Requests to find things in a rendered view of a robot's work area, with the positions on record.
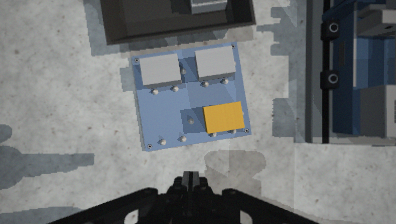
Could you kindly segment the yellow rectangular block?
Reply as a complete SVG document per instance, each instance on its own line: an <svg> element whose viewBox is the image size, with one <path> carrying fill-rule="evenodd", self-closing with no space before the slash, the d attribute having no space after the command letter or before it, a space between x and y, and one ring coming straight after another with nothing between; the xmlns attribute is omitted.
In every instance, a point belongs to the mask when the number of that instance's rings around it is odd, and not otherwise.
<svg viewBox="0 0 396 224"><path fill-rule="evenodd" d="M240 101L207 106L202 110L208 134L245 128Z"/></svg>

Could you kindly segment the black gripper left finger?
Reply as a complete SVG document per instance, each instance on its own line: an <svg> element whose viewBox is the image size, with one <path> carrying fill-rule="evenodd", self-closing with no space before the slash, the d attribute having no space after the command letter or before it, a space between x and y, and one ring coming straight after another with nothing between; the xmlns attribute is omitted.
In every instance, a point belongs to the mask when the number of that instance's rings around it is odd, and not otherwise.
<svg viewBox="0 0 396 224"><path fill-rule="evenodd" d="M137 209L136 224L176 224L178 215L190 216L190 184L191 171L184 171L167 190L170 194L148 187L48 224L124 224Z"/></svg>

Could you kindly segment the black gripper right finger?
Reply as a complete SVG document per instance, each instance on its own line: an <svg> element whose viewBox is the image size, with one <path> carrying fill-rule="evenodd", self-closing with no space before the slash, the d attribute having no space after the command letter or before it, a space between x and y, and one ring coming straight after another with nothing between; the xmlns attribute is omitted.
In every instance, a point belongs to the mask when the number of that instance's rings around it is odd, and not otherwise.
<svg viewBox="0 0 396 224"><path fill-rule="evenodd" d="M214 194L207 185L207 178L191 171L190 216L199 215L201 224L242 224L240 210L252 224L320 224L236 189Z"/></svg>

